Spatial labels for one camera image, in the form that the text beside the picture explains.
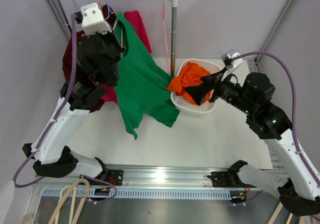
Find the pink hanger of orange shirt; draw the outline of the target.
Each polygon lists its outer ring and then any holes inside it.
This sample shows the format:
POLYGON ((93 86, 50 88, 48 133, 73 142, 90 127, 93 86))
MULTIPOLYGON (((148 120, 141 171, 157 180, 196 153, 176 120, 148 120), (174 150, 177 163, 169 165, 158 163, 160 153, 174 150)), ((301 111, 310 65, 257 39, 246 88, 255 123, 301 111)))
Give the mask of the pink hanger of orange shirt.
POLYGON ((169 49, 168 49, 168 41, 167 41, 167 31, 166 31, 166 20, 165 20, 165 0, 162 0, 162 10, 161 10, 161 19, 163 24, 163 40, 164 40, 164 47, 165 47, 165 58, 167 63, 167 72, 170 74, 171 65, 170 65, 170 57, 169 57, 169 49))

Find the blue hanger of pink shirt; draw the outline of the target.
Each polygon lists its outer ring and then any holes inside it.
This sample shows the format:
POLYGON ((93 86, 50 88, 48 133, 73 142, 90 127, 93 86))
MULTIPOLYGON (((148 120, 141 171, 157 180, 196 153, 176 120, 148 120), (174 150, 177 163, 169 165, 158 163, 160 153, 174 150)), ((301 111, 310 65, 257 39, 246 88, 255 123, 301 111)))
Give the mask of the blue hanger of pink shirt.
POLYGON ((108 18, 110 18, 110 16, 112 15, 112 14, 115 14, 115 13, 117 13, 117 12, 120 12, 120 13, 125 13, 126 11, 124 11, 124 10, 120 10, 120 9, 116 9, 116 10, 112 10, 111 9, 111 6, 109 5, 109 2, 108 2, 108 0, 105 0, 105 2, 106 2, 106 5, 107 5, 107 16, 106 16, 106 18, 104 19, 105 21, 107 21, 108 20, 108 18))

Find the pink magenta t shirt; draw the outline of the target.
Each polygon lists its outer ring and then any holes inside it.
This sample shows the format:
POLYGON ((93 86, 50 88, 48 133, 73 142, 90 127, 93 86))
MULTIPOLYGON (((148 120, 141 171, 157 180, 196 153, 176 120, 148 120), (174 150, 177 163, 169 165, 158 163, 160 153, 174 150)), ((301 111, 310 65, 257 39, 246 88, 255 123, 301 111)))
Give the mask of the pink magenta t shirt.
MULTIPOLYGON (((138 35, 148 52, 151 54, 152 49, 140 13, 137 10, 126 11, 124 13, 124 17, 135 29, 136 34, 138 35)), ((102 87, 106 90, 106 94, 101 99, 105 102, 114 102, 117 104, 118 102, 115 89, 107 87, 104 84, 102 85, 102 87)))

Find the green t shirt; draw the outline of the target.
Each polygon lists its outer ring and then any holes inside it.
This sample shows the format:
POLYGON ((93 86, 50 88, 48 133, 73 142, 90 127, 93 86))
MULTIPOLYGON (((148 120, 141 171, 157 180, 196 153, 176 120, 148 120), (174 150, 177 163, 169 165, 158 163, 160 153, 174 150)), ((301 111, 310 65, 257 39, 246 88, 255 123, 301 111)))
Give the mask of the green t shirt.
MULTIPOLYGON (((115 92, 126 132, 137 139, 136 129, 145 114, 171 128, 180 113, 167 90, 172 77, 157 66, 124 15, 120 13, 116 19, 118 25, 122 24, 126 49, 118 62, 115 92)), ((115 32, 120 39, 119 26, 115 32)))

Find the pink hanger of green shirt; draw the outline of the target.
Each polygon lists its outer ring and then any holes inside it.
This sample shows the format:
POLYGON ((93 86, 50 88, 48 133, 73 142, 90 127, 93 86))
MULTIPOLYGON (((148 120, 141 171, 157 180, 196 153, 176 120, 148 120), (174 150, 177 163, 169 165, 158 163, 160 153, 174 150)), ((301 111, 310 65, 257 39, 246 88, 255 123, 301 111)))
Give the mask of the pink hanger of green shirt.
POLYGON ((125 47, 124 47, 124 41, 123 41, 123 26, 122 26, 121 23, 118 25, 118 20, 115 20, 114 25, 112 27, 113 33, 116 32, 117 26, 120 27, 120 41, 119 41, 119 44, 120 44, 120 46, 122 48, 121 52, 120 52, 120 55, 121 55, 121 57, 123 57, 123 54, 124 54, 124 52, 126 50, 125 47))

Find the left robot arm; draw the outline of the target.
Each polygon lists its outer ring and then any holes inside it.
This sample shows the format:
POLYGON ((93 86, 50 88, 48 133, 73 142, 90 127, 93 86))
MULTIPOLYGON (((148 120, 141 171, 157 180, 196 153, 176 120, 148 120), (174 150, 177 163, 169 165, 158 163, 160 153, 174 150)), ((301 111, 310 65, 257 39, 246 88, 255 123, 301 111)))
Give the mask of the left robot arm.
POLYGON ((62 178, 89 176, 97 185, 107 181, 108 169, 99 158, 72 151, 67 142, 77 125, 118 83, 118 62, 123 48, 112 31, 83 35, 72 50, 76 57, 71 76, 60 90, 56 109, 41 136, 24 144, 24 154, 35 160, 38 176, 62 178))

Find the orange t shirt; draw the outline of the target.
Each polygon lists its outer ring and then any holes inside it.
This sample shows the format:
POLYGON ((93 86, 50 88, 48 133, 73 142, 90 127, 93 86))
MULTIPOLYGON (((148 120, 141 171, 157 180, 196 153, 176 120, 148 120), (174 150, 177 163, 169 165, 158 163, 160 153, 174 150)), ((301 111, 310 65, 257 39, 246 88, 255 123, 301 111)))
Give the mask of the orange t shirt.
POLYGON ((211 73, 200 67, 195 62, 188 62, 180 71, 179 75, 171 80, 167 90, 175 92, 177 96, 183 96, 189 103, 196 105, 193 98, 185 91, 186 87, 202 84, 201 78, 211 73))

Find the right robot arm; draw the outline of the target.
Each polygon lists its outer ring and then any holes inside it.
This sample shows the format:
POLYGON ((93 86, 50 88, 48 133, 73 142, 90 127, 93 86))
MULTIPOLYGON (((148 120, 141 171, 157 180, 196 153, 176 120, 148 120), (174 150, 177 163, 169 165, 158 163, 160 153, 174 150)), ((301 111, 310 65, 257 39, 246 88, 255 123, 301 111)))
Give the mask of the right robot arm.
POLYGON ((204 76, 200 85, 187 87, 185 91, 197 105, 203 104, 211 91, 209 102, 220 98, 245 113, 249 128, 271 148, 288 174, 282 178, 239 160, 228 168, 228 182, 235 187, 248 184, 273 195, 295 216, 319 214, 319 186, 299 157, 300 146, 294 144, 292 122, 271 102, 274 85, 265 74, 257 72, 248 74, 243 85, 232 83, 232 75, 225 79, 222 75, 220 71, 204 76))

